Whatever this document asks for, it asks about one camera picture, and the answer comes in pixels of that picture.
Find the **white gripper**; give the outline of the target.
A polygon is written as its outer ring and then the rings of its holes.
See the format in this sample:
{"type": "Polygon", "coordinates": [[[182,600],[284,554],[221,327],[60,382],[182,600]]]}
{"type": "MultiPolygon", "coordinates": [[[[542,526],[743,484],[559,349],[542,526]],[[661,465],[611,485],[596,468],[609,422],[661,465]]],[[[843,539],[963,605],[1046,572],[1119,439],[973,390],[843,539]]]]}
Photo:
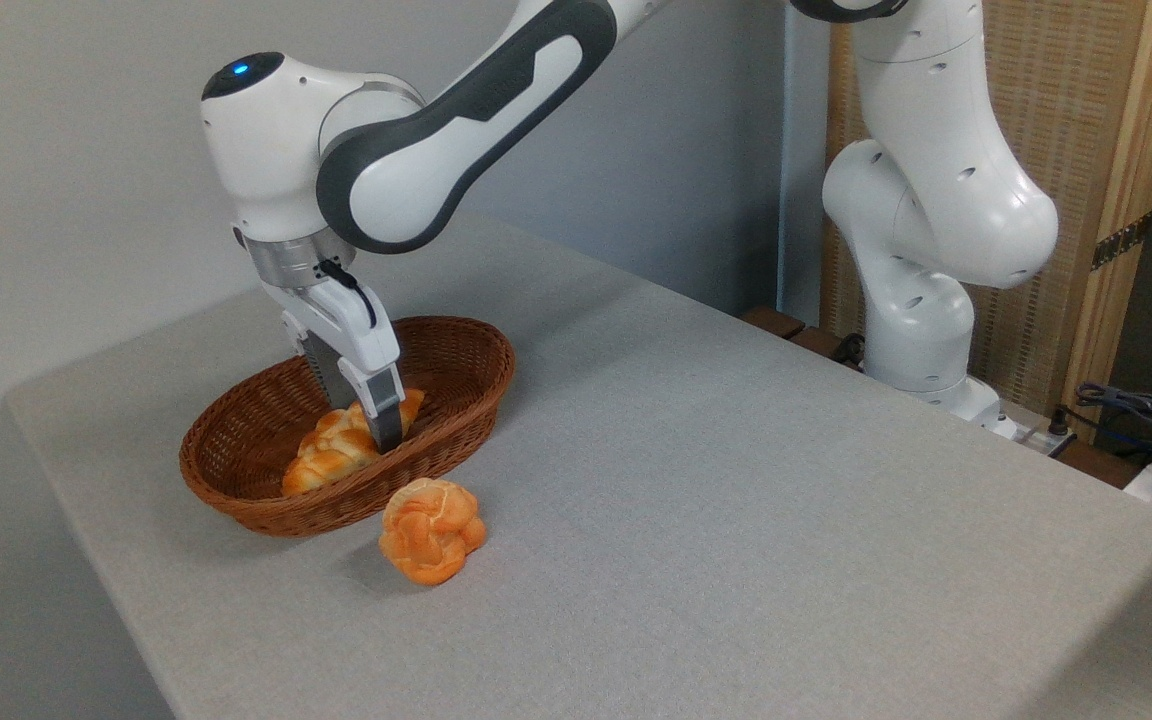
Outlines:
{"type": "Polygon", "coordinates": [[[349,278],[340,281],[329,275],[296,288],[262,279],[262,287],[283,306],[285,332],[296,351],[305,355],[329,407],[347,409],[358,400],[380,454],[394,450],[404,434],[401,350],[376,293],[349,278]],[[310,333],[316,338],[308,338],[310,333]]]}

